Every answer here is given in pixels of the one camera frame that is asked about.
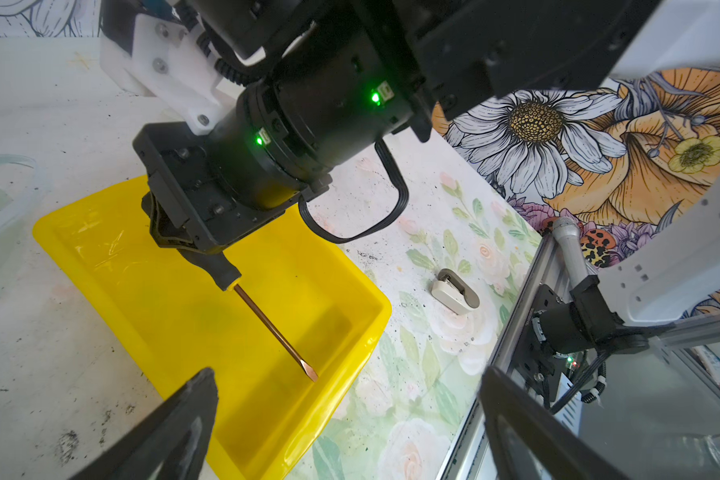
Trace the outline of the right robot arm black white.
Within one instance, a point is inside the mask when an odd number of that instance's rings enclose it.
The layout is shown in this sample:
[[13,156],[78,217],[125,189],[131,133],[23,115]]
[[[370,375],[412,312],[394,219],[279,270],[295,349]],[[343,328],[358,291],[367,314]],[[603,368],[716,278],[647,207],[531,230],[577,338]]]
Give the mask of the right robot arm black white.
[[720,1],[179,1],[199,60],[240,85],[218,120],[151,124],[134,147],[148,175],[150,233],[186,256],[217,255],[324,193],[331,171],[373,146],[407,187],[384,137],[427,141],[441,110],[483,171],[547,198],[605,173],[621,145],[587,125],[625,103],[608,76],[720,69]]

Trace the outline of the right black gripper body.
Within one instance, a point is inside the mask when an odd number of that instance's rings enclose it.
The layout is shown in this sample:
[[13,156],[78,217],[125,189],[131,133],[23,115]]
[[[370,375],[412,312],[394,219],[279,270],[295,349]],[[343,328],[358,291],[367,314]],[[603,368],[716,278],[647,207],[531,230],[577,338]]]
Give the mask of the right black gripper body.
[[147,183],[196,252],[221,252],[312,199],[306,183],[288,175],[251,138],[197,136],[183,122],[145,125],[133,147]]

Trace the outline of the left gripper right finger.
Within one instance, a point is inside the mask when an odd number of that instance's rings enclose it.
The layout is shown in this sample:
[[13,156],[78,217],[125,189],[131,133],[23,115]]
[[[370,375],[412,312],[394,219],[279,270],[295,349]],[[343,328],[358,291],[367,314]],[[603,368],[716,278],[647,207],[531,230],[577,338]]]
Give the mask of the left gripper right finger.
[[488,367],[479,389],[485,432],[500,479],[624,479],[499,368]]

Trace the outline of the black yellow screwdriver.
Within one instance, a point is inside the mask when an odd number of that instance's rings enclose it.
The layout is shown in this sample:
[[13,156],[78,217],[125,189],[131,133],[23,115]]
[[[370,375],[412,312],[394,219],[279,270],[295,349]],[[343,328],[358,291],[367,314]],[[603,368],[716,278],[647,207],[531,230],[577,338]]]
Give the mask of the black yellow screwdriver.
[[189,263],[205,271],[220,290],[227,291],[232,289],[281,344],[285,351],[299,364],[304,374],[312,382],[318,380],[318,374],[315,369],[298,353],[294,346],[240,285],[242,278],[241,272],[223,253],[209,255],[188,249],[179,249],[178,252]]

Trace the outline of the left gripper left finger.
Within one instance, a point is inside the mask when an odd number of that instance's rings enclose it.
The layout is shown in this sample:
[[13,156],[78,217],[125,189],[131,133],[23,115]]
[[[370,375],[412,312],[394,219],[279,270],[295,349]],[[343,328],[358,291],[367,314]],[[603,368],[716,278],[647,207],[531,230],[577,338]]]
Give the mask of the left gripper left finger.
[[214,371],[204,368],[75,479],[197,479],[219,402]]

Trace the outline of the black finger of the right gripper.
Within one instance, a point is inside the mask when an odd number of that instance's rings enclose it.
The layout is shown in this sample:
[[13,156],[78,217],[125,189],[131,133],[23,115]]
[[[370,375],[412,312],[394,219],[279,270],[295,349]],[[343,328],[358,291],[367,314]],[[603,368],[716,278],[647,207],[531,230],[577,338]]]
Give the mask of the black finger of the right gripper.
[[160,248],[197,250],[189,233],[183,227],[176,227],[172,223],[151,191],[142,197],[141,208],[149,217],[149,233]]

